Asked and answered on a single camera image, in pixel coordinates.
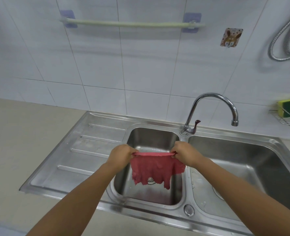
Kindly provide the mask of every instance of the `hand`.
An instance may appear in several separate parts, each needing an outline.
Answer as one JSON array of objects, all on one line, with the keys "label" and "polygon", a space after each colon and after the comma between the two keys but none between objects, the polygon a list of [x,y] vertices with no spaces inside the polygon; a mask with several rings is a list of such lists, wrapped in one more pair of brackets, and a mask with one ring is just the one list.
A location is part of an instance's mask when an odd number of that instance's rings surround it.
[{"label": "hand", "polygon": [[170,152],[177,152],[177,154],[174,155],[175,158],[186,166],[194,168],[198,160],[203,157],[203,155],[189,143],[181,141],[176,141]]},{"label": "hand", "polygon": [[118,173],[127,166],[127,164],[132,159],[132,153],[134,152],[138,152],[138,150],[130,147],[127,144],[116,146],[110,152],[107,164],[112,167],[116,173]]}]

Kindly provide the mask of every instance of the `wire rack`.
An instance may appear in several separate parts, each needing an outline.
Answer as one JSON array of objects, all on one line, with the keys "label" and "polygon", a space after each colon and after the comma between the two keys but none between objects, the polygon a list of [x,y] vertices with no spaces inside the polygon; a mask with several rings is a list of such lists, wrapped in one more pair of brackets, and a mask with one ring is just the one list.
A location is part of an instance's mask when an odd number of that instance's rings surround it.
[{"label": "wire rack", "polygon": [[270,112],[270,114],[272,114],[278,120],[278,122],[280,122],[281,124],[285,124],[285,125],[289,125],[290,126],[290,117],[288,117],[288,118],[280,117],[278,115],[278,111],[277,110],[270,110],[269,112]]}]

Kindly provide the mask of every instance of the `purple adhesive mount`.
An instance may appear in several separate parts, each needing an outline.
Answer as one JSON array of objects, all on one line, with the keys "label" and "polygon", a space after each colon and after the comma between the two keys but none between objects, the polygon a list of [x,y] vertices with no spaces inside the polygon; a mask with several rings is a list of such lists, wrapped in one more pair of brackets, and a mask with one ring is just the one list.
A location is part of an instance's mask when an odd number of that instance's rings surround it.
[{"label": "purple adhesive mount", "polygon": [[[198,22],[201,22],[201,18],[202,18],[202,13],[187,12],[187,13],[184,13],[182,22],[195,21],[198,23]],[[193,29],[182,28],[182,32],[184,32],[184,33],[197,33],[198,28],[193,28]]]},{"label": "purple adhesive mount", "polygon": [[[75,19],[74,12],[72,10],[60,10],[60,15],[66,18]],[[65,23],[66,28],[77,28],[77,24]]]}]

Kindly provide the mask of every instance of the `beige countertop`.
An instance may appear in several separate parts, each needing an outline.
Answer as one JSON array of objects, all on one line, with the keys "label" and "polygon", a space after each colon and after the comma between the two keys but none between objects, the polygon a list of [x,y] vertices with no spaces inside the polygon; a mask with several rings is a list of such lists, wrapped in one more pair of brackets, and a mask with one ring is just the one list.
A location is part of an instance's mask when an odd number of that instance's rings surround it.
[{"label": "beige countertop", "polygon": [[[0,99],[0,224],[27,232],[58,201],[18,191],[85,113]],[[283,141],[290,150],[290,141]],[[97,210],[83,235],[198,235]]]}]

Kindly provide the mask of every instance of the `double bowl sink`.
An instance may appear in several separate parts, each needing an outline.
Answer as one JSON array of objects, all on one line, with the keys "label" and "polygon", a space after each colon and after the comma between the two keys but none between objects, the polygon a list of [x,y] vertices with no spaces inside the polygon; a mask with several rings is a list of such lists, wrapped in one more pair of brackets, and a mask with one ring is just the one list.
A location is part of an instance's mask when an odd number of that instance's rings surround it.
[{"label": "double bowl sink", "polygon": [[[169,152],[186,141],[204,156],[290,209],[290,152],[277,138],[200,127],[179,134],[181,124],[86,112],[22,185],[26,193],[63,198],[128,144],[140,152]],[[130,165],[112,179],[98,208],[203,234],[251,235],[220,194],[195,169],[171,177],[170,189],[152,178],[134,184]]]}]

